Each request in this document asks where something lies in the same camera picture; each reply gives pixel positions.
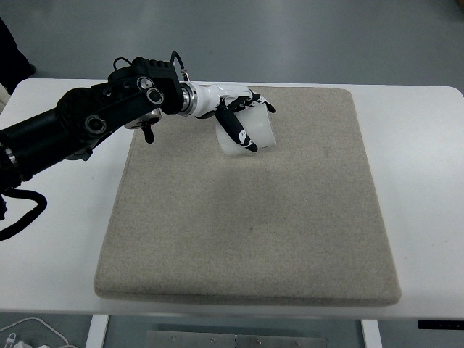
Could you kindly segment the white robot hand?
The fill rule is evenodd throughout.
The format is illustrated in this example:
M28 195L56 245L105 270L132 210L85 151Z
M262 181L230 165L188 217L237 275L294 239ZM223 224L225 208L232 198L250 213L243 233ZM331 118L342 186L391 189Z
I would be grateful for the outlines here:
M261 94L253 94L247 86L236 83L219 83L202 85L195 82L182 82L183 106L181 116L202 118L215 111L216 120L235 144L250 152L257 152L258 147L248 136L243 125L235 114L227 107L218 107L223 99L226 105L245 97L239 103L239 109L265 105L267 111L276 113L275 107Z

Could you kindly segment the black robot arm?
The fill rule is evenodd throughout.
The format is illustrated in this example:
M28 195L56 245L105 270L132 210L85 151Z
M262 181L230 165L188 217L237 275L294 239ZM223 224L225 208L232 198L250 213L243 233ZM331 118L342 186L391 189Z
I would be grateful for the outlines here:
M246 86L192 83L177 52L168 61L137 57L115 68L107 82L68 91L55 108L1 131L1 192L18 187L62 160L87 160L116 130L140 128L147 143L154 140L152 114L215 117L239 146L258 147L236 113L258 105L275 108Z

